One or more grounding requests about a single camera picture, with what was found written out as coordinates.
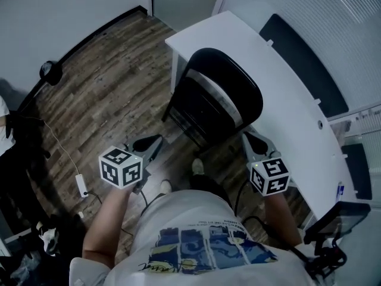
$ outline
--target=black and white cube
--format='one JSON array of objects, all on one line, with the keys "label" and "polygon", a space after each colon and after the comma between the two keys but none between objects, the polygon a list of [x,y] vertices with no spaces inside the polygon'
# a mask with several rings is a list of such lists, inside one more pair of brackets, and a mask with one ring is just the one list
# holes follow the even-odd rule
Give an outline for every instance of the black and white cube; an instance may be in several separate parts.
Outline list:
[{"label": "black and white cube", "polygon": [[123,189],[143,179],[143,158],[115,146],[99,156],[101,178]]},{"label": "black and white cube", "polygon": [[263,196],[287,190],[290,173],[282,158],[273,158],[251,164],[250,182]]}]

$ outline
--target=wooden floor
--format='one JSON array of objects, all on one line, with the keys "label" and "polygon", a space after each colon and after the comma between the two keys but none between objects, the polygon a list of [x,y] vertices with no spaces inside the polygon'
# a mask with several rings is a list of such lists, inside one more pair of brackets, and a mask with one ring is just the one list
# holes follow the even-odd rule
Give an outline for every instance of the wooden floor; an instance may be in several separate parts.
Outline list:
[{"label": "wooden floor", "polygon": [[[53,129],[78,165],[88,188],[104,199],[110,185],[99,177],[98,156],[109,146],[128,138],[160,133],[164,146],[148,167],[152,175],[143,191],[150,202],[158,194],[163,179],[178,188],[188,186],[193,151],[196,146],[168,119],[161,116],[170,99],[171,51],[164,40],[174,32],[156,18],[135,13],[96,36],[63,65],[64,77],[57,86],[46,85],[36,97],[39,116]],[[48,185],[33,188],[43,208],[52,213],[83,212],[89,226],[100,207],[94,196],[81,198],[73,167],[48,128],[43,130],[43,146],[51,152],[47,161]],[[206,172],[223,185],[232,204],[245,175],[245,159],[240,137],[202,156]],[[286,194],[297,223],[309,209],[296,189]],[[132,195],[123,228],[134,233],[145,207],[141,195]],[[247,186],[241,197],[239,216],[264,217],[263,200]],[[267,240],[256,222],[248,231],[261,242]],[[132,237],[122,233],[117,260],[125,258]]]}]

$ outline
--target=door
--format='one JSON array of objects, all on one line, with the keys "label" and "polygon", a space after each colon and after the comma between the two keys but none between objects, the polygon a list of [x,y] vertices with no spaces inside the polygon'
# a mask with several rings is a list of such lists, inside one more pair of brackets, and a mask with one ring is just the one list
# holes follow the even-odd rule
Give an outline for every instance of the door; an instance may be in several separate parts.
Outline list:
[{"label": "door", "polygon": [[216,0],[153,0],[153,14],[175,31],[211,16]]}]

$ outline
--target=sneaker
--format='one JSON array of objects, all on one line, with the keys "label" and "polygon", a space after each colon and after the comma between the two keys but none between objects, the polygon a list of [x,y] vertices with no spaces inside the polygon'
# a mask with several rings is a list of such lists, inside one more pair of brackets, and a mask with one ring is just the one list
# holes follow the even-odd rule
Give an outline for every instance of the sneaker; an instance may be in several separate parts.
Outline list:
[{"label": "sneaker", "polygon": [[168,180],[163,180],[160,183],[160,194],[172,193],[172,185]]},{"label": "sneaker", "polygon": [[50,256],[55,256],[58,251],[58,237],[60,236],[57,228],[48,229],[42,222],[38,222],[36,229],[39,238],[43,241],[43,250]]},{"label": "sneaker", "polygon": [[193,175],[203,175],[204,174],[204,164],[201,159],[196,158],[192,163]]}]

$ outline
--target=white table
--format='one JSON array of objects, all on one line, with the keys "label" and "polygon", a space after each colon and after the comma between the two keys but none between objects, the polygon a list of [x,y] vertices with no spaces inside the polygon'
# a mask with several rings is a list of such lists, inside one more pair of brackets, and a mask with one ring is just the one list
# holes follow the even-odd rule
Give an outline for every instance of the white table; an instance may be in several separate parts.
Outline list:
[{"label": "white table", "polygon": [[253,78],[264,105],[262,115],[252,126],[282,153],[292,179],[317,219],[334,206],[339,182],[345,185],[342,200],[355,200],[345,158],[318,101],[256,31],[225,12],[188,27],[165,42],[173,49],[172,91],[186,62],[201,48],[223,51]]}]

